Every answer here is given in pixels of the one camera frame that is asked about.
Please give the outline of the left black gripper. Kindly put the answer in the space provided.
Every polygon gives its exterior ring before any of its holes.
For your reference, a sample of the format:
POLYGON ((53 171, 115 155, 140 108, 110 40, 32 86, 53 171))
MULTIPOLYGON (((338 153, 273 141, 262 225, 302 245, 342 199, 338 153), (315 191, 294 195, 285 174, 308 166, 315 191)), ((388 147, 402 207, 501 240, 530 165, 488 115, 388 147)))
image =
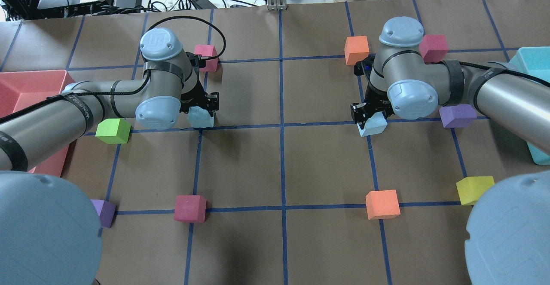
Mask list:
POLYGON ((219 110, 219 93, 208 94, 195 72, 184 74, 181 83, 179 113, 187 114, 190 107, 198 106, 208 110, 210 116, 214 116, 219 110))

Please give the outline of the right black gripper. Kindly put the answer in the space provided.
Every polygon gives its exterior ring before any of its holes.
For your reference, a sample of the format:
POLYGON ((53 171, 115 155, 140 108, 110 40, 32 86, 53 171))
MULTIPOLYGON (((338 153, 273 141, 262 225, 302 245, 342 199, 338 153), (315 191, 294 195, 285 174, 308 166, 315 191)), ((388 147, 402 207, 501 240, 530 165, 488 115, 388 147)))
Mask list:
POLYGON ((367 86, 364 98, 363 102, 350 105, 350 114, 360 132, 373 132, 376 129, 376 122, 369 122, 369 119, 379 111, 389 118, 394 111, 387 92, 381 91, 373 85, 367 86))

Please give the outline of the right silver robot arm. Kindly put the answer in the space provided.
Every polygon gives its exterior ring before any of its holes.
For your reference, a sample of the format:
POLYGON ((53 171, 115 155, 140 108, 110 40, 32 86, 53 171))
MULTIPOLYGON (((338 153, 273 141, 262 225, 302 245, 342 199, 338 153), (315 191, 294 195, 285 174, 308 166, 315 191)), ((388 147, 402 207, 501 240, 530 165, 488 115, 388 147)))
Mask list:
MULTIPOLYGON (((363 130, 379 115, 416 120, 438 106, 472 105, 509 132, 549 152, 549 83, 510 63, 444 60, 420 53, 424 27, 412 17, 389 19, 379 51, 356 62, 368 81, 365 99, 350 105, 363 130)), ((549 171, 506 178, 475 203, 467 221, 466 267, 473 285, 549 283, 549 171)))

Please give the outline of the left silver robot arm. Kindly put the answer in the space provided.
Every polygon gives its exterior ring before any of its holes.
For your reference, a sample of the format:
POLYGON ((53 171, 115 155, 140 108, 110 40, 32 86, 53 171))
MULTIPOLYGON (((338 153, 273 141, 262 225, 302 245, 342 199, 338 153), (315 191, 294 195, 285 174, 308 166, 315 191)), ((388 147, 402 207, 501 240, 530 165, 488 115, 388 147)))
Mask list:
POLYGON ((58 95, 1 119, 1 283, 95 285, 101 221, 76 185, 32 167, 109 118, 173 128, 180 113, 213 118, 219 93, 199 80, 206 58, 186 52, 167 28, 140 40, 143 78, 72 83, 58 95))

